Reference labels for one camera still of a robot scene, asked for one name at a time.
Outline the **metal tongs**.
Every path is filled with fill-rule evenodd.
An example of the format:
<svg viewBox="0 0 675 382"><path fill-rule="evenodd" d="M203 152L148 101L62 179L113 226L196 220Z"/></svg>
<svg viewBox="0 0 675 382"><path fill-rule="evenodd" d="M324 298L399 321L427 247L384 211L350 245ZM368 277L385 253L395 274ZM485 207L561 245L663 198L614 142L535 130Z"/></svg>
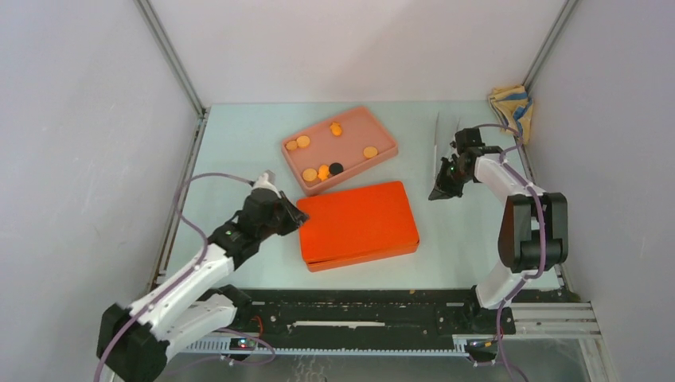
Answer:
<svg viewBox="0 0 675 382"><path fill-rule="evenodd" d="M461 118L451 116L447 121L443 120L440 113L435 120L435 131L433 140L432 155L432 173L431 180L435 181L441 167L441 159L449 158L455 150L451 143L455 140L455 134L461 125Z"/></svg>

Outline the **orange cookie box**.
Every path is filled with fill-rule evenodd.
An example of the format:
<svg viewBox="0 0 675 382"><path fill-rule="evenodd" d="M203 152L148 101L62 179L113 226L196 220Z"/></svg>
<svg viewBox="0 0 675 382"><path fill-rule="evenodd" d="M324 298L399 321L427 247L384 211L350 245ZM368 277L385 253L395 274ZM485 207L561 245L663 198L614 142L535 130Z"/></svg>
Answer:
<svg viewBox="0 0 675 382"><path fill-rule="evenodd" d="M317 271L327 271L339 267L348 267L357 265L360 263L367 263L381 259L388 259L400 255L407 255L417 251L419 247L419 241L413 244L407 244L398 248L391 248L380 251L373 251L370 253L362 255L348 256L338 259L328 259L328 260L309 260L308 257L302 256L303 261L305 262L307 268L311 272Z"/></svg>

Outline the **pink cookie tray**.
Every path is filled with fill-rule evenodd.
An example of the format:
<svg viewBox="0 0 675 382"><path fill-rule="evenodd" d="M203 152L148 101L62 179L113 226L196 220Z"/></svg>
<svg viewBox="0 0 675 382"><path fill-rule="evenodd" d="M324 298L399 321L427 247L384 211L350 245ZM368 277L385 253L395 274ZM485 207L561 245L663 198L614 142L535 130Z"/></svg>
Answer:
<svg viewBox="0 0 675 382"><path fill-rule="evenodd" d="M341 124L341 136L331 134L332 122ZM286 150L285 144L301 135L310 137L310 145L292 151ZM379 154L366 159L362 151L367 146L375 146ZM307 196L314 196L394 158L399 153L399 147L393 135L371 110L366 106L358 106L283 138L281 152L301 190ZM318 171L320 165L329 166L334 162L344 166L342 173L330 175L326 181L317 178L307 183L302 179L303 170L314 168Z"/></svg>

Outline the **orange box lid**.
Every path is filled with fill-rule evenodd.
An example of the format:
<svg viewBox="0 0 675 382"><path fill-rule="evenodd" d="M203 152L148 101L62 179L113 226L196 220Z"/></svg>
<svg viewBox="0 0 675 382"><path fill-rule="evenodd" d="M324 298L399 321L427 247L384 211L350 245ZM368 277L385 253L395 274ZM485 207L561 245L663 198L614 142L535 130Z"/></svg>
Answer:
<svg viewBox="0 0 675 382"><path fill-rule="evenodd" d="M401 181L348 189L298 201L309 216L299 229L301 255L338 259L420 242Z"/></svg>

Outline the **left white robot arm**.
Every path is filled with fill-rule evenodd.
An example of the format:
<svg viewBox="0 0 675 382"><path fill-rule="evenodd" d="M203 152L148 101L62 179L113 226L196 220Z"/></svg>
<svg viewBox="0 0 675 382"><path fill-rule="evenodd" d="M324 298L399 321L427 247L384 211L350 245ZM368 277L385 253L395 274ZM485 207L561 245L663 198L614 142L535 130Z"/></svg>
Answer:
<svg viewBox="0 0 675 382"><path fill-rule="evenodd" d="M241 210L206 237L202 249L149 294L103 313L95 380L108 367L125 381L153 381L180 351L221 328L242 331L252 320L252 299L215 282L255 255L264 240L299 229L308 215L282 192L254 189Z"/></svg>

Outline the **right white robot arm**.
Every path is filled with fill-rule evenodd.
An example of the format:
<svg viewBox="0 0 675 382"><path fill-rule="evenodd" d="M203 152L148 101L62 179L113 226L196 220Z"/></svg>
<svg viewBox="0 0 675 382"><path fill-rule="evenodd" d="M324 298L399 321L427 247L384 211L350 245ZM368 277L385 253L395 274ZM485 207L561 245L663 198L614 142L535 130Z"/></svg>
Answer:
<svg viewBox="0 0 675 382"><path fill-rule="evenodd" d="M520 289L568 257L568 201L520 175L507 152L488 146L481 125L455 132L451 154L439 160L429 200L460 198L465 184L482 183L501 202L497 238L499 260L474 288L477 300L462 312L467 329L482 333L495 321L493 310L507 307Z"/></svg>

